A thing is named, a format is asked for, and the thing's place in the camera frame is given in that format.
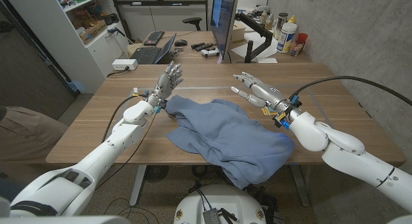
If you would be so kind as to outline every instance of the bottle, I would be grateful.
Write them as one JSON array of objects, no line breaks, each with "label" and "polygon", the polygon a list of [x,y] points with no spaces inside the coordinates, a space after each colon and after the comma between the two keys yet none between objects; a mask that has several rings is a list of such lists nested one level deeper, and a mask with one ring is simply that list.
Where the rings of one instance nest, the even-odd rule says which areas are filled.
[{"label": "bottle", "polygon": [[290,50],[292,38],[295,35],[297,25],[294,23],[285,23],[282,26],[282,31],[277,40],[277,51],[280,53],[287,53]]},{"label": "bottle", "polygon": [[276,22],[276,31],[275,31],[275,39],[278,40],[279,36],[281,35],[282,25],[288,19],[288,14],[286,12],[279,13],[279,18],[277,18]]},{"label": "bottle", "polygon": [[262,15],[260,16],[260,23],[265,24],[267,18],[268,18],[268,12],[266,12],[266,9],[265,9],[263,10]]},{"label": "bottle", "polygon": [[268,18],[266,19],[266,26],[265,26],[267,30],[272,29],[273,20],[274,20],[273,14],[268,15]]},{"label": "bottle", "polygon": [[295,15],[293,15],[290,20],[288,21],[288,23],[294,23],[296,24],[296,20],[295,20]]}]

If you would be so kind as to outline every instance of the white robotic arm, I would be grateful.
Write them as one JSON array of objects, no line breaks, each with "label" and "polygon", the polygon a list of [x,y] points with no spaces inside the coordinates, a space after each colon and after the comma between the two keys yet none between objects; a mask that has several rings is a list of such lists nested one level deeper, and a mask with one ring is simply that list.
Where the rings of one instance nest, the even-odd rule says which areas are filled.
[{"label": "white robotic arm", "polygon": [[412,212],[412,176],[365,151],[363,143],[349,134],[316,122],[302,112],[297,99],[286,99],[276,88],[243,72],[234,78],[244,82],[253,95],[235,87],[232,91],[257,107],[271,107],[277,127],[285,126],[309,151],[324,151],[322,159],[330,167],[376,187],[407,211]]},{"label": "white robotic arm", "polygon": [[165,99],[181,83],[179,67],[172,61],[146,101],[125,110],[112,134],[79,163],[45,173],[25,187],[11,203],[10,217],[79,215],[118,156],[141,139],[145,118],[156,113],[156,107],[164,107]]}]

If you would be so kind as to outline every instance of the desk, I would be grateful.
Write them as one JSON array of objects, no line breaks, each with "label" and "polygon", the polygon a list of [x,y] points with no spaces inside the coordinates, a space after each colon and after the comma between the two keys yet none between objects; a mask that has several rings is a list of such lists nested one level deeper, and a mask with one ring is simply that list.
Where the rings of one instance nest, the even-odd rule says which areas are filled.
[{"label": "desk", "polygon": [[[183,46],[183,51],[179,52],[177,57],[171,57],[170,55],[166,55],[159,64],[169,64],[171,60],[174,60],[175,63],[180,64],[216,64],[218,60],[217,57],[208,57],[205,58],[200,51],[193,50],[191,48],[192,44],[198,44],[201,42],[204,43],[216,43],[213,37],[212,31],[207,32],[165,32],[162,39],[157,44],[157,47],[161,48],[166,42],[172,37],[174,34],[176,35],[175,41],[183,39],[187,41],[187,45]],[[246,44],[245,40],[231,42],[229,49],[236,48],[243,44]],[[232,63],[236,63],[237,61],[244,61],[245,59],[238,54],[234,53],[232,50],[229,51],[230,57],[232,58]],[[312,62],[306,52],[300,53],[297,57],[292,57],[288,53],[275,53],[270,57],[275,57],[278,63],[309,63]]]},{"label": "desk", "polygon": [[[73,164],[83,159],[100,144],[112,112],[121,101],[130,96],[132,88],[138,87],[140,91],[152,89],[164,69],[165,65],[140,65],[135,71],[108,78],[51,150],[46,161]],[[213,67],[209,64],[184,64],[182,69],[185,80],[173,91],[172,96],[180,95],[199,103],[207,103],[214,98],[232,101],[241,106],[250,118],[260,121],[268,130],[283,132],[294,140],[296,148],[287,164],[293,164],[292,174],[299,196],[302,203],[309,206],[310,202],[300,169],[294,164],[323,163],[322,152],[307,151],[291,132],[285,128],[276,128],[271,117],[263,115],[260,109],[231,92],[231,86],[248,91],[246,86],[233,79],[232,75],[246,71],[259,77],[265,83],[275,86],[287,97],[301,85],[330,77],[333,75],[332,72],[321,63],[215,64]],[[299,97],[303,103],[301,107],[303,111],[308,111],[318,121],[326,122],[340,131],[356,136],[364,143],[369,153],[395,165],[400,165],[406,160],[402,151],[358,105],[340,81],[316,84],[302,91]],[[132,106],[137,100],[138,98],[125,105]],[[151,128],[144,130],[148,133],[136,154],[129,161],[129,163],[143,165],[137,170],[131,205],[134,205],[138,199],[144,179],[145,165],[208,164],[201,155],[187,153],[166,138],[166,135],[177,127],[176,120],[162,111],[156,115]],[[126,162],[136,147],[137,145],[134,145],[126,150],[115,163]]]}]

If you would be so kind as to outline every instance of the white robot body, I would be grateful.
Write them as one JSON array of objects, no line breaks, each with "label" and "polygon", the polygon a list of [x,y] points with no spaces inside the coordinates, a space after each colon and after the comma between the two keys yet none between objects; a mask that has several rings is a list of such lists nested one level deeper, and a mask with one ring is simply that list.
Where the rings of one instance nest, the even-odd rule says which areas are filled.
[{"label": "white robot body", "polygon": [[[200,188],[202,193],[211,204],[212,208],[220,210],[224,208],[227,212],[234,214],[237,221],[233,223],[256,223],[266,224],[262,206],[251,195],[230,185],[206,185]],[[203,199],[206,210],[209,204]],[[192,192],[184,198],[176,208],[174,224],[190,223],[203,224],[203,204],[201,196],[197,191]],[[220,223],[227,223],[223,216],[219,216]]]}]

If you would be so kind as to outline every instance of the cardboard box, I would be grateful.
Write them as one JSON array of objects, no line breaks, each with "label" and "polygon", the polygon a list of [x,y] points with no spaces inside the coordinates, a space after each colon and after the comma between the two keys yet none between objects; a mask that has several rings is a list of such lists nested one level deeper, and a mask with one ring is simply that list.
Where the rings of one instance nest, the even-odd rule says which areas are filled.
[{"label": "cardboard box", "polygon": [[232,38],[231,41],[241,41],[245,36],[245,27],[240,23],[233,24]]},{"label": "cardboard box", "polygon": [[103,31],[106,31],[108,26],[106,25],[106,22],[104,21],[83,21],[83,24],[94,24],[93,27],[85,27],[86,32],[80,35],[80,38],[82,39],[84,44],[89,43],[94,37],[96,37],[98,34],[102,33]]},{"label": "cardboard box", "polygon": [[85,8],[73,9],[73,14],[79,19],[91,19],[91,15]]}]

